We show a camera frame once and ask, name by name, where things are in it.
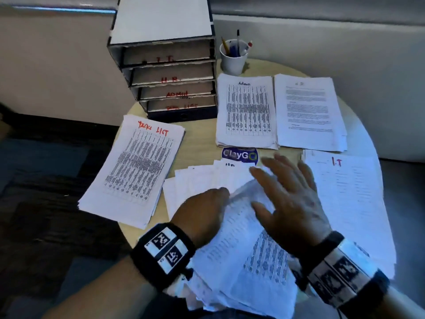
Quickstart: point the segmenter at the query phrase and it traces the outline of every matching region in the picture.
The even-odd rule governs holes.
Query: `hand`
[[[183,230],[196,248],[208,244],[220,229],[224,205],[229,191],[210,189],[188,198],[174,214],[171,222]]]
[[[288,253],[300,257],[332,231],[317,196],[313,173],[304,162],[299,161],[296,167],[279,154],[261,161],[277,180],[261,169],[249,170],[276,210],[271,214],[259,202],[253,202],[252,207],[266,232]]]

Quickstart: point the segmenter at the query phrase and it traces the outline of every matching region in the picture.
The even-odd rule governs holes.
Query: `forearm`
[[[155,296],[156,289],[126,257],[43,319],[136,319]]]
[[[406,295],[389,288],[381,304],[369,315],[370,319],[423,319],[425,311]]]

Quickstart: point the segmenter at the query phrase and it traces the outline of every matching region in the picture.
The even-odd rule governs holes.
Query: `wristband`
[[[386,294],[389,279],[363,249],[335,233],[316,246],[319,248],[313,251],[311,259],[303,259],[302,273],[325,303],[350,316],[370,313]],[[327,255],[318,262],[324,253]]]
[[[157,224],[130,252],[135,267],[157,290],[169,287],[184,272],[196,248],[174,224]]]

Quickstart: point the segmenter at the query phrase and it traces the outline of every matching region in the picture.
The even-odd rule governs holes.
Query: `tabletop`
[[[220,69],[219,60],[217,63],[217,75],[219,75],[221,72],[222,71]],[[290,67],[259,59],[248,59],[244,72],[241,76],[274,76],[276,74],[308,77],[300,71]],[[357,115],[339,97],[338,104],[340,106],[341,114],[347,129],[348,150],[343,154],[352,156],[365,156],[374,159],[375,170],[381,184],[383,195],[381,167],[372,139],[369,137],[369,134],[367,133]],[[146,113],[143,111],[143,108],[138,102],[136,102],[133,107],[131,107],[128,114],[146,118]],[[177,152],[176,158],[173,162],[173,165],[171,166],[167,178],[174,177],[175,170],[185,169],[191,165],[212,165],[214,160],[221,159],[222,148],[217,147],[215,144],[216,123],[217,119],[174,123],[184,127],[186,129],[186,134],[184,135],[182,144]],[[120,130],[121,127],[116,134],[115,140],[118,138]],[[292,162],[296,163],[296,161],[300,159],[302,149],[280,147],[278,151],[280,154],[287,156]],[[271,157],[275,152],[276,150],[258,149],[260,157]],[[135,247],[137,239],[147,230],[158,223],[168,221],[167,207],[165,205],[164,193],[162,192],[156,207],[156,211],[145,230],[141,230],[140,228],[122,223],[119,223],[119,225],[130,246]]]

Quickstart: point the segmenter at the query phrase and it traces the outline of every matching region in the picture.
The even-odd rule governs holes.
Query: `right hand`
[[[249,171],[276,210],[272,214],[263,204],[252,202],[255,215],[276,243],[299,258],[332,231],[317,195],[313,173],[304,162],[299,161],[296,167],[279,154],[275,154],[274,159],[263,158],[261,161],[277,180],[255,167]]]

